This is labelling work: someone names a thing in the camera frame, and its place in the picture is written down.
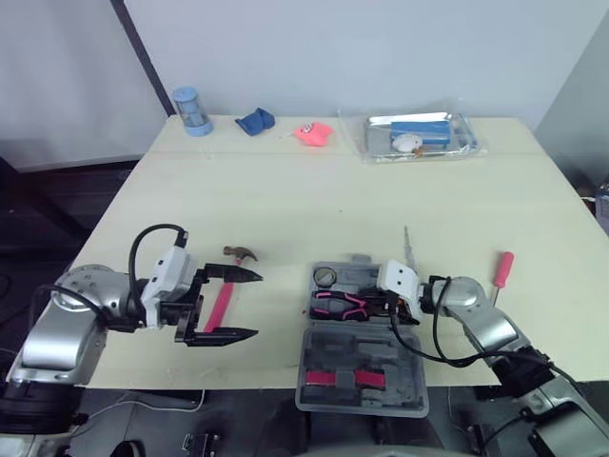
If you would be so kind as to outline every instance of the pink object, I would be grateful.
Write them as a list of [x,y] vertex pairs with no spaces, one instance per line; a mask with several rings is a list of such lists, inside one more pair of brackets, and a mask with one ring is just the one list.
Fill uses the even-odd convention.
[[298,127],[292,134],[307,146],[325,146],[327,144],[327,137],[332,131],[334,131],[332,127],[326,124],[314,122],[313,124]]
[[[240,266],[242,262],[243,261],[241,259],[237,259],[235,261],[235,265]],[[218,296],[216,297],[216,301],[213,304],[213,308],[211,309],[211,314],[209,314],[209,319],[207,319],[206,326],[203,329],[204,332],[211,332],[222,324],[222,320],[225,317],[228,304],[230,303],[230,297],[232,297],[232,291],[234,289],[235,283],[222,284],[220,292],[218,292]]]
[[308,371],[304,383],[307,386],[331,387],[336,384],[336,374],[327,371]]
[[493,286],[496,288],[504,288],[507,283],[507,278],[510,275],[512,264],[514,263],[514,254],[512,252],[504,252],[499,262],[499,267],[495,273],[495,279],[493,280]]
[[384,388],[384,374],[375,373],[374,371],[364,371],[363,369],[356,369],[355,384],[359,386]]

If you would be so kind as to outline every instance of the blue cloth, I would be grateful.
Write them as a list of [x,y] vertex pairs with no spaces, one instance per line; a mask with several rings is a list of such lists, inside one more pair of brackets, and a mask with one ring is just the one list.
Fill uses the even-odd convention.
[[420,136],[424,145],[447,145],[450,143],[448,121],[391,123],[391,141],[405,133]]
[[263,130],[273,127],[275,125],[275,116],[262,108],[258,108],[243,119],[235,119],[235,122],[249,136],[255,136]]

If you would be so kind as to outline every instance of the gray tool case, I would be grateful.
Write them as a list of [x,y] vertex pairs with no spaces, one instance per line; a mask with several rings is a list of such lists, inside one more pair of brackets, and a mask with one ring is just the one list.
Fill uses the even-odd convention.
[[[311,327],[303,338],[296,388],[298,409],[414,418],[427,415],[429,399],[422,359],[400,345],[389,317],[371,316],[358,322],[318,320],[312,314],[314,308],[332,307],[327,303],[332,299],[316,299],[314,291],[356,294],[374,288],[379,267],[367,256],[354,256],[350,263],[321,262],[313,267],[308,299]],[[320,288],[315,283],[319,268],[331,268],[336,273],[328,281],[330,287]],[[410,327],[400,325],[400,335],[409,345],[420,348]]]

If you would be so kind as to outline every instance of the black cable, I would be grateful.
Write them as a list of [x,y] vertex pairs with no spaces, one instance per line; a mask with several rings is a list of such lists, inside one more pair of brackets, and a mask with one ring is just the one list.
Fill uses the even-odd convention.
[[7,295],[9,295],[9,292],[12,289],[12,278],[10,278],[10,276],[8,276],[6,273],[0,274],[0,278],[4,278],[6,281],[2,292],[0,292],[0,300],[4,300],[7,298]]
[[34,325],[35,312],[38,308],[38,295],[45,291],[59,292],[62,295],[67,295],[68,297],[77,300],[81,305],[84,305],[85,307],[93,311],[95,317],[99,320],[101,325],[108,325],[108,318],[106,317],[106,314],[104,314],[102,310],[100,310],[93,302],[91,302],[89,298],[81,295],[80,293],[74,292],[69,288],[62,288],[61,286],[56,286],[54,284],[43,284],[42,286],[36,288],[36,290],[31,296],[31,305],[29,306],[29,329],[31,329]]
[[517,424],[518,422],[520,422],[522,420],[524,420],[524,418],[522,416],[518,416],[518,417],[515,417],[514,419],[511,419],[511,420],[507,421],[501,427],[497,428],[493,433],[491,433],[491,435],[488,438],[486,438],[482,442],[482,444],[480,446],[480,455],[484,455],[488,445],[490,445],[494,440],[496,440],[497,437],[501,433],[503,433],[507,428],[512,427],[513,425]]
[[178,232],[178,236],[175,240],[175,246],[179,246],[183,248],[187,243],[187,231],[181,228],[180,226],[176,226],[175,224],[156,224],[154,226],[150,226],[142,230],[142,232],[135,237],[133,243],[131,244],[131,250],[129,251],[128,258],[128,278],[129,278],[129,288],[131,289],[131,298],[133,299],[133,303],[135,307],[140,312],[141,320],[146,324],[146,309],[144,308],[144,304],[142,303],[142,298],[140,297],[140,293],[137,288],[137,276],[135,274],[135,256],[137,254],[137,249],[140,247],[140,243],[146,235],[155,230],[160,229],[171,229]]
[[433,327],[432,327],[433,329],[432,329],[431,334],[432,334],[432,337],[434,340],[434,346],[436,347],[436,351],[438,352],[438,355],[440,355],[440,358],[445,363],[452,366],[453,363],[442,352],[442,348],[440,348],[440,340],[438,339],[438,317],[440,316],[440,308],[441,308],[442,301],[444,299],[444,294],[448,291],[448,288],[450,287],[451,282],[452,282],[452,278],[450,276],[446,276],[446,278],[444,279],[444,286],[442,287],[442,290],[440,291],[440,296],[438,297],[438,302],[436,303],[436,307],[434,308],[434,320],[433,320]]
[[561,376],[563,376],[572,386],[573,388],[581,395],[583,396],[583,394],[581,393],[580,389],[578,388],[578,385],[575,381],[575,379],[573,379],[568,373],[566,373],[564,370],[556,367],[554,365],[553,362],[551,362],[549,359],[545,358],[545,357],[541,357],[541,356],[536,356],[536,355],[532,355],[532,354],[525,354],[525,353],[521,353],[521,352],[516,352],[513,350],[491,350],[491,351],[484,351],[484,352],[479,352],[477,354],[473,354],[470,355],[469,357],[463,357],[461,359],[449,359],[448,357],[446,357],[446,355],[443,353],[442,348],[440,346],[440,338],[438,337],[438,320],[439,320],[439,315],[440,315],[440,308],[442,305],[442,300],[443,297],[446,293],[446,291],[448,290],[450,283],[451,283],[451,278],[447,277],[445,278],[445,283],[442,287],[442,290],[440,292],[440,296],[438,297],[438,302],[436,304],[436,307],[434,308],[434,321],[433,321],[433,330],[432,330],[432,337],[434,340],[434,345],[436,346],[436,350],[438,351],[439,357],[431,355],[431,354],[427,354],[421,350],[418,350],[416,348],[413,348],[412,346],[408,345],[405,340],[402,338],[402,336],[400,335],[399,331],[398,331],[398,325],[396,322],[396,317],[395,317],[395,309],[393,309],[392,307],[389,308],[389,317],[390,317],[390,321],[391,321],[391,330],[393,331],[393,334],[396,336],[396,338],[398,339],[398,342],[407,350],[409,350],[410,352],[422,357],[423,359],[427,359],[430,360],[432,362],[438,362],[438,363],[443,363],[443,364],[447,364],[450,365],[451,367],[454,368],[466,368],[469,367],[470,365],[474,364],[474,362],[480,360],[480,359],[488,359],[491,357],[506,357],[506,358],[512,358],[512,359],[521,359],[521,360],[526,360],[529,362],[534,362],[537,364],[540,364],[544,367],[547,367],[548,369],[555,371],[556,373],[560,374]]
[[418,355],[419,357],[422,357],[423,359],[431,360],[432,362],[444,363],[444,360],[442,360],[440,357],[429,355],[421,350],[413,348],[403,340],[402,336],[400,335],[400,332],[398,331],[398,323],[396,321],[396,313],[394,311],[389,310],[389,321],[391,322],[391,330],[393,331],[393,334],[395,335],[398,342],[400,342],[400,344],[405,349],[409,350],[415,355]]

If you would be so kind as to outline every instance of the pliers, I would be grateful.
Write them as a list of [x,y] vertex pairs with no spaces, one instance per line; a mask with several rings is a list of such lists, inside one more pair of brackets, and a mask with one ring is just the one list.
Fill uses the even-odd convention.
[[357,295],[339,290],[316,290],[318,300],[309,314],[315,319],[367,321],[371,315],[387,314],[385,294],[377,288],[360,290]]

